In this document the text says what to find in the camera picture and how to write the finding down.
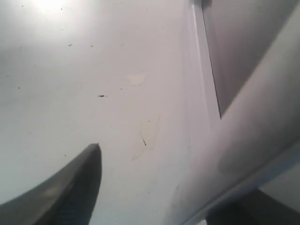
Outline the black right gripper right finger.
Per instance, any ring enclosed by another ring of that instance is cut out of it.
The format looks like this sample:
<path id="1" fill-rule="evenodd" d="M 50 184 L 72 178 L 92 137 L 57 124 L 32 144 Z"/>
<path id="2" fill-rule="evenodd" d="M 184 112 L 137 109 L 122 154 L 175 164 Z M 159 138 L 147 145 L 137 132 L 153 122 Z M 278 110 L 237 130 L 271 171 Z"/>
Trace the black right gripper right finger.
<path id="1" fill-rule="evenodd" d="M 298 225 L 300 214 L 255 190 L 213 210 L 205 220 L 208 225 Z"/>

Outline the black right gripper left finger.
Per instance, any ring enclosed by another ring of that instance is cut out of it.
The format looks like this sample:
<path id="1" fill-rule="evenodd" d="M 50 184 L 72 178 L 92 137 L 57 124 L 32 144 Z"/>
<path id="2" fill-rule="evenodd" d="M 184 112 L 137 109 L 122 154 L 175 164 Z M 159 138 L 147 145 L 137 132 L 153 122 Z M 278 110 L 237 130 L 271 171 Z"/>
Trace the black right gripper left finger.
<path id="1" fill-rule="evenodd" d="M 2 225 L 87 225 L 102 178 L 99 144 L 88 145 L 52 177 L 0 206 Z"/>

